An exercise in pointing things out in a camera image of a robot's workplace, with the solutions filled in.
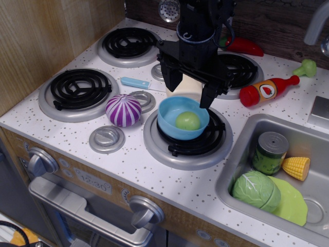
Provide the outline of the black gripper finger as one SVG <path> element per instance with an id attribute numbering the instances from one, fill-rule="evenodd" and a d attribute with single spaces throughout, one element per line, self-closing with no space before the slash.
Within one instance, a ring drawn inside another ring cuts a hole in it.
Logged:
<path id="1" fill-rule="evenodd" d="M 173 92 L 182 81 L 181 65 L 170 58 L 161 60 L 161 72 L 167 89 Z"/>
<path id="2" fill-rule="evenodd" d="M 212 102 L 218 95 L 218 88 L 219 84 L 217 82 L 209 82 L 204 85 L 200 99 L 200 108 L 208 109 L 211 106 Z"/>

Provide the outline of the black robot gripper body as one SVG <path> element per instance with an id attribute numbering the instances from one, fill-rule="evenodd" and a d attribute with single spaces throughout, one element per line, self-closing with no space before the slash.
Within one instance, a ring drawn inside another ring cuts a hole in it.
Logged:
<path id="1" fill-rule="evenodd" d="M 217 82 L 218 95 L 227 94 L 231 89 L 233 73 L 218 57 L 221 31 L 214 30 L 197 40 L 196 36 L 187 31 L 177 31 L 178 41 L 160 40 L 157 59 L 161 64 L 163 58 L 170 58 L 180 63 L 183 74 L 201 82 Z"/>

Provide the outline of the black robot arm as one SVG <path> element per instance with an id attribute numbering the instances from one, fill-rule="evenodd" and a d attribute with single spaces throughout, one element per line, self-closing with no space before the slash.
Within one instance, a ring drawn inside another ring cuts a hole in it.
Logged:
<path id="1" fill-rule="evenodd" d="M 218 55 L 222 27 L 234 38 L 228 20 L 234 16 L 236 1 L 180 1 L 178 41 L 157 42 L 158 61 L 166 87 L 172 92 L 187 75 L 204 84 L 200 107 L 207 109 L 231 88 L 233 73 Z"/>

